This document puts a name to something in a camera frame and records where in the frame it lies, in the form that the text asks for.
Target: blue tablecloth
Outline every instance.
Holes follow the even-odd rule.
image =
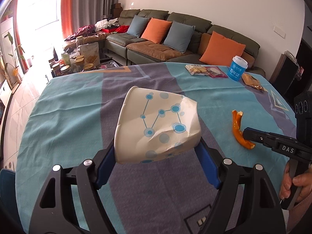
[[[18,154],[16,196],[26,232],[52,166],[77,166],[106,148],[114,137],[124,97],[134,85],[197,101],[202,137],[208,146],[238,165],[261,163],[278,192],[287,158],[260,144],[251,151],[239,145],[231,131],[231,111],[244,112],[241,130],[252,127],[295,137],[296,122],[289,105],[262,76],[253,74],[265,92],[242,80],[191,76],[184,66],[135,65],[62,76],[48,83],[29,117]],[[227,67],[220,68],[227,72]],[[228,227],[236,223],[242,193],[240,187]],[[190,150],[159,162],[116,164],[99,196],[118,233],[182,234],[196,231],[200,218],[190,216],[207,215],[216,190]],[[75,187],[73,197],[80,225],[88,229]]]

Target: chair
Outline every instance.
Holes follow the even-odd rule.
[[[16,203],[15,172],[8,169],[0,171],[0,219],[0,233],[25,234]]]

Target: light switch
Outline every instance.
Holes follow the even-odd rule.
[[[273,29],[274,32],[276,32],[279,36],[281,36],[283,39],[286,37],[286,33],[283,32],[282,29],[278,28],[277,26],[274,26]]]

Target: green sofa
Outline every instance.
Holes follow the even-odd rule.
[[[199,52],[202,35],[211,35],[212,32],[215,31],[238,43],[245,44],[246,48],[244,53],[251,56],[253,59],[253,62],[248,66],[247,71],[260,74],[265,77],[265,72],[263,69],[253,66],[254,60],[258,56],[260,45],[240,33],[234,32],[222,26],[212,25],[211,21],[203,18],[175,12],[168,14],[168,11],[157,10],[125,10],[121,13],[119,18],[120,25],[130,25],[135,15],[149,18],[153,17],[167,21],[176,21],[182,24],[195,26],[195,31],[185,54],[181,54],[180,52],[173,50],[172,48],[165,45],[155,44],[151,41],[147,41],[143,38],[137,38],[127,33],[113,34],[108,36],[105,47],[108,50],[124,57],[127,60],[127,65],[128,60],[134,64],[179,62],[204,65],[205,63],[199,61],[202,56],[202,52]]]

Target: blue cup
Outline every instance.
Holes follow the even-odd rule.
[[[233,61],[227,75],[229,78],[238,81],[245,72],[246,68],[248,68],[248,63],[243,58],[235,56],[233,57]]]

